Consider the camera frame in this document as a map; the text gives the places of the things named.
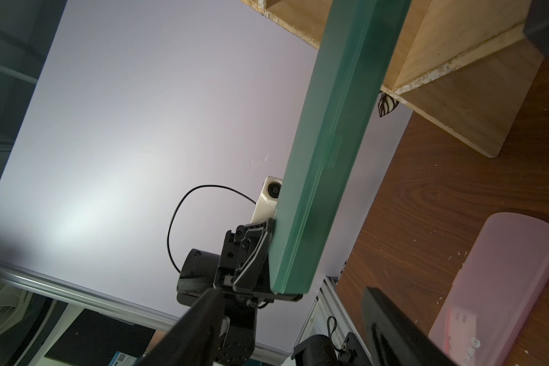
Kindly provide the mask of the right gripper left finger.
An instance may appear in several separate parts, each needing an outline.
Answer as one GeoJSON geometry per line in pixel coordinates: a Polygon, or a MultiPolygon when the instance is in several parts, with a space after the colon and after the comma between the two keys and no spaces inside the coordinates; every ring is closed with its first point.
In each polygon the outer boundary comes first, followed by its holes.
{"type": "Polygon", "coordinates": [[[224,296],[209,289],[138,365],[212,365],[224,320],[224,296]]]}

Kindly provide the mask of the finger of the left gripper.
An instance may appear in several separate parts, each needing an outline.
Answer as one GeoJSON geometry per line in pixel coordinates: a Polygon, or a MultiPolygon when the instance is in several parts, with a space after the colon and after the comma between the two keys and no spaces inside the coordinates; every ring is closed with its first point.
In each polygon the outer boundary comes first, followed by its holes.
{"type": "Polygon", "coordinates": [[[236,229],[235,242],[239,244],[233,280],[236,293],[271,293],[268,251],[274,228],[275,221],[268,218],[236,229]]]}

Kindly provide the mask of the light pink pencil case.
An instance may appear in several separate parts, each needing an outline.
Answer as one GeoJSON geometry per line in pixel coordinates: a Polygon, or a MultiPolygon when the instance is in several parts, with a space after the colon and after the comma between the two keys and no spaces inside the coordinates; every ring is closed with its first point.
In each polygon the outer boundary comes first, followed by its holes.
{"type": "Polygon", "coordinates": [[[501,365],[549,279],[549,223],[487,218],[429,339],[457,365],[501,365]]]}

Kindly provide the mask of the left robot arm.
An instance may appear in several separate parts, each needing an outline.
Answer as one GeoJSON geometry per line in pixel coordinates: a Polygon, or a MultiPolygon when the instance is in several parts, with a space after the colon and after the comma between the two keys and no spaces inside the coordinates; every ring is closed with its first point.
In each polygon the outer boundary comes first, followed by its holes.
{"type": "Polygon", "coordinates": [[[274,221],[239,226],[224,237],[220,254],[193,249],[177,284],[177,300],[200,317],[197,335],[209,337],[204,354],[225,365],[244,365],[256,345],[260,308],[273,297],[268,250],[274,221]]]}

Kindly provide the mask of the dark green pencil case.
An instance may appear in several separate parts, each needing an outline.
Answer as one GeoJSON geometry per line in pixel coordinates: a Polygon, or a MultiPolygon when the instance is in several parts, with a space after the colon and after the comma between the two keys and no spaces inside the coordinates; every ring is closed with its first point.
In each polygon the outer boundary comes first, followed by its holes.
{"type": "Polygon", "coordinates": [[[274,215],[276,294],[310,290],[409,9],[408,1],[331,5],[274,215]]]}

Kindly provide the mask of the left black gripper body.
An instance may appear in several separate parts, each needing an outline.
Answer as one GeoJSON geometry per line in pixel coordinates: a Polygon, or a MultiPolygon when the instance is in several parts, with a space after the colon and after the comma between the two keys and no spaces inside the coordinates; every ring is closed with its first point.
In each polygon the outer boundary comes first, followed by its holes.
{"type": "Polygon", "coordinates": [[[271,293],[236,293],[233,290],[234,271],[238,263],[239,244],[235,242],[236,230],[229,231],[224,239],[224,246],[217,265],[214,286],[222,288],[227,297],[236,302],[273,302],[271,293]]]}

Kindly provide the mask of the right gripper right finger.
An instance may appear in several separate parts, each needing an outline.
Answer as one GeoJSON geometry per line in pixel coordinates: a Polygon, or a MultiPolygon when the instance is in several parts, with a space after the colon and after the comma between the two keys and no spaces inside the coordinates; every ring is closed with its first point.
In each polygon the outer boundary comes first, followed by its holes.
{"type": "Polygon", "coordinates": [[[380,289],[364,290],[362,313],[373,365],[455,366],[380,289]]]}

